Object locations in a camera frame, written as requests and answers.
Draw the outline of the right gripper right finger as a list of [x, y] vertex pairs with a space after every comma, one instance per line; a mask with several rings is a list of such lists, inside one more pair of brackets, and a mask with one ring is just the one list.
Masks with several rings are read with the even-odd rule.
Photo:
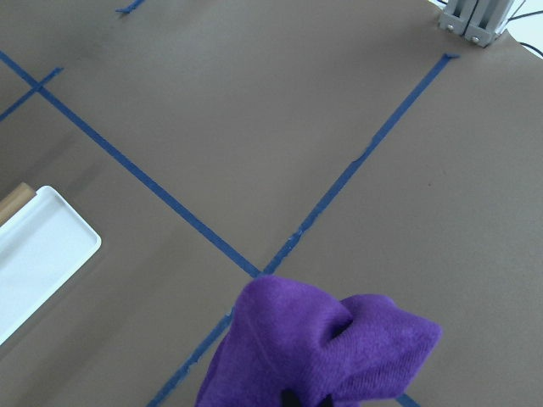
[[332, 407], [332, 395], [327, 395], [318, 405], [318, 407]]

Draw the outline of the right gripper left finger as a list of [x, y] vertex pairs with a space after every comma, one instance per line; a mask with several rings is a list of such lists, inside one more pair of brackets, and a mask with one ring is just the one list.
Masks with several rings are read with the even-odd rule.
[[281, 393], [282, 407], [301, 407], [298, 396], [292, 390], [283, 390]]

